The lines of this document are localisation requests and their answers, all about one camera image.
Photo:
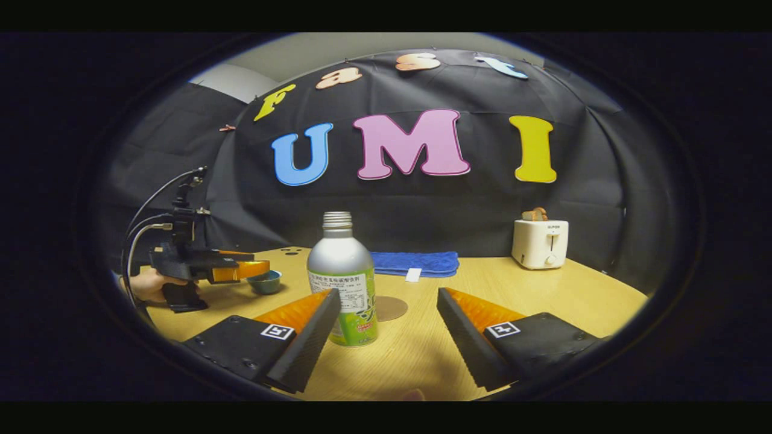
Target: white toaster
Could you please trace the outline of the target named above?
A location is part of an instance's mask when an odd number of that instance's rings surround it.
[[[559,268],[566,262],[568,222],[515,221],[512,257],[530,270]]]

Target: blue towel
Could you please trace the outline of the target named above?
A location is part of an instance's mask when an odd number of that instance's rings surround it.
[[[407,276],[408,269],[420,268],[421,277],[450,277],[459,268],[457,252],[386,253],[371,252],[375,272]]]

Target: wooden table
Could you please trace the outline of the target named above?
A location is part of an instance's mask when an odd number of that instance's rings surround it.
[[[174,314],[149,307],[158,330],[184,341],[230,315],[252,318],[310,294],[306,259],[310,249],[292,247],[257,253],[283,273],[276,294],[255,295],[246,281],[209,285],[202,282],[206,310]],[[478,388],[437,311],[439,287],[470,293],[524,315],[550,312],[593,334],[605,337],[624,326],[646,302],[646,296],[596,270],[567,260],[556,270],[527,270],[511,257],[461,258],[448,278],[375,275],[377,296],[408,304],[402,317],[380,322],[378,339],[361,348],[327,342],[305,392],[292,395],[309,401],[395,400],[420,388],[429,401],[466,401],[493,392]]]

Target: white paper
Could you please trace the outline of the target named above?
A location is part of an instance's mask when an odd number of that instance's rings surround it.
[[[405,276],[405,282],[418,282],[419,277],[421,277],[420,268],[408,269],[408,275]]]

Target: human hand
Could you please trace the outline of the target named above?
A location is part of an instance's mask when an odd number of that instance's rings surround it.
[[[152,267],[142,270],[136,276],[132,276],[129,282],[131,283],[131,292],[134,293],[134,296],[142,301],[154,301],[156,303],[166,303],[164,293],[161,292],[161,288],[166,283],[173,283],[175,285],[188,284],[186,280],[164,276]]]

